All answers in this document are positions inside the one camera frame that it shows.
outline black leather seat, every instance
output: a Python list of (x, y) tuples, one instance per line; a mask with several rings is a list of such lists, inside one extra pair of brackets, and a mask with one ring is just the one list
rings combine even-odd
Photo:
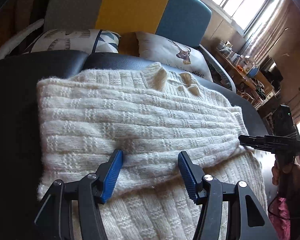
[[(114, 53), (88, 56), (74, 50), (23, 54), (0, 60), (0, 239), (37, 239), (31, 224), (37, 211), (42, 175), (36, 83), (51, 76), (68, 78), (84, 69), (142, 69), (152, 61)], [(164, 67), (182, 72), (167, 65)], [(248, 132), (267, 134), (257, 111), (245, 99), (196, 77), (232, 105), (241, 106)]]

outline ribbed knit fabric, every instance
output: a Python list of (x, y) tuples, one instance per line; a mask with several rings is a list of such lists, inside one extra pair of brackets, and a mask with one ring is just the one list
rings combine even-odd
[[(80, 180), (115, 149), (125, 151), (114, 194), (100, 205), (109, 239), (192, 239), (200, 207), (178, 170), (182, 150), (220, 181), (245, 180), (266, 208), (261, 165), (239, 145), (248, 134), (241, 108), (190, 73), (156, 63), (143, 71), (86, 70), (37, 88), (45, 165), (39, 198), (55, 179)], [(224, 205), (220, 239), (226, 214)]]

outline silver bolt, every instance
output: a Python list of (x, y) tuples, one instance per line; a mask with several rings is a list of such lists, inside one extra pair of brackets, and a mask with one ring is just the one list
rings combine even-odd
[(246, 183), (245, 181), (243, 181), (243, 180), (240, 180), (240, 181), (239, 181), (239, 186), (240, 186), (240, 187), (246, 187), (246, 186), (247, 186), (247, 183)]
[(95, 173), (88, 174), (88, 179), (95, 179), (97, 175)]
[(53, 182), (53, 185), (55, 186), (60, 186), (62, 184), (62, 180), (61, 179), (57, 179)]
[(211, 181), (211, 180), (213, 180), (213, 177), (210, 174), (207, 174), (204, 176), (204, 179), (207, 181)]

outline human hand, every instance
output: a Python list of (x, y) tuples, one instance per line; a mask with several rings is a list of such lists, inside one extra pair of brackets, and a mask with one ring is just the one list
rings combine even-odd
[[(278, 185), (279, 184), (279, 167), (277, 161), (274, 162), (274, 166), (271, 169), (272, 171), (272, 184)], [(284, 166), (282, 168), (282, 172), (285, 174), (292, 174), (292, 183), (293, 185), (290, 185), (290, 189), (294, 193), (300, 190), (300, 165), (297, 163), (289, 163), (288, 165)]]

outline sweater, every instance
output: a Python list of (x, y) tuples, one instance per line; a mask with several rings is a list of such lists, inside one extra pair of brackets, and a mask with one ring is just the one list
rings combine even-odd
[[(55, 179), (80, 180), (125, 152), (112, 198), (99, 205), (108, 239), (192, 239), (200, 214), (187, 196), (178, 153), (220, 181), (245, 180), (266, 209), (261, 165), (238, 136), (241, 108), (190, 73), (155, 63), (142, 71), (86, 70), (38, 82), (44, 174), (41, 199)], [(80, 237), (77, 205), (74, 234)], [(220, 239), (226, 236), (224, 203)]]

